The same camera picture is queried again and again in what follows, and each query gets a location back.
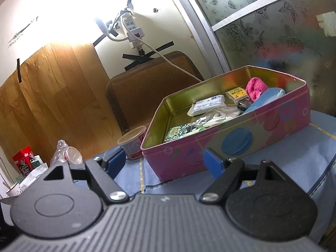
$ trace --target barcode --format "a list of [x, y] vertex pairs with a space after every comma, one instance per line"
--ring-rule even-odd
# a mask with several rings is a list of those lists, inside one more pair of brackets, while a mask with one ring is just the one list
[[221, 97], [221, 95], [214, 96], [214, 97], [211, 98], [211, 100], [214, 100], [214, 99], [216, 99], [216, 98], [220, 98], [220, 97]]

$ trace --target metal screw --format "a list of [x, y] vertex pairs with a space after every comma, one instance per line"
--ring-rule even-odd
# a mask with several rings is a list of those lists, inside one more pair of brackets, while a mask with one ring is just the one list
[[202, 200], [205, 201], [205, 202], [214, 202], [218, 198], [219, 198], [218, 194], [212, 193], [212, 192], [205, 193], [202, 196]]
[[126, 198], [127, 194], [122, 191], [112, 192], [110, 194], [110, 198], [114, 201], [120, 201], [124, 200]]

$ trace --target white wall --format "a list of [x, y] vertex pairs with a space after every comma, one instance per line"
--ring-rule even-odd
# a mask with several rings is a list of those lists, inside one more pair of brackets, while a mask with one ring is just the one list
[[[16, 69], [17, 58], [23, 62], [50, 41], [93, 43], [102, 34], [94, 17], [104, 22], [112, 20], [126, 3], [127, 0], [6, 0], [0, 5], [0, 85]], [[146, 42], [157, 48], [174, 41], [175, 45], [162, 53], [174, 50], [185, 53], [203, 77], [210, 78], [202, 54], [172, 0], [132, 0], [132, 4], [135, 21], [143, 28]], [[8, 48], [14, 34], [36, 16], [38, 20]], [[147, 47], [143, 49], [146, 53], [149, 51]], [[109, 77], [122, 73], [124, 66], [132, 62], [123, 59], [123, 53], [138, 54], [137, 50], [130, 49], [128, 42], [116, 43], [107, 38], [96, 50]], [[2, 150], [0, 157], [10, 167]], [[17, 176], [14, 169], [9, 170], [13, 177]]]

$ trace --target yellow card box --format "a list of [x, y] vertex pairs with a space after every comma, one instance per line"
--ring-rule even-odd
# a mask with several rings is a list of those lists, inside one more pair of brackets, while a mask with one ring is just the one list
[[247, 96], [246, 91], [241, 87], [237, 87], [237, 88], [232, 89], [232, 90], [230, 90], [226, 93], [227, 93], [228, 96], [231, 96], [233, 98], [233, 100], [237, 100], [237, 99], [240, 99], [242, 97]]

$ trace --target blue circle pattern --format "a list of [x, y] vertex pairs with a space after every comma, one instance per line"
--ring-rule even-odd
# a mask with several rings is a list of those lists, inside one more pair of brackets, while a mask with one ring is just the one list
[[246, 128], [236, 128], [223, 139], [222, 152], [228, 156], [238, 156], [245, 153], [253, 141], [252, 133]]
[[[291, 112], [289, 113], [288, 116], [284, 116], [284, 115], [283, 115], [283, 110], [284, 110], [284, 108], [285, 108], [286, 106], [290, 106], [290, 108], [291, 108]], [[281, 108], [280, 108], [280, 117], [281, 117], [281, 119], [282, 119], [282, 120], [288, 120], [288, 119], [290, 119], [290, 118], [294, 115], [294, 111], [295, 111], [295, 107], [294, 107], [294, 104], [293, 104], [291, 101], [288, 102], [288, 103], [285, 103], [285, 104], [282, 105]]]

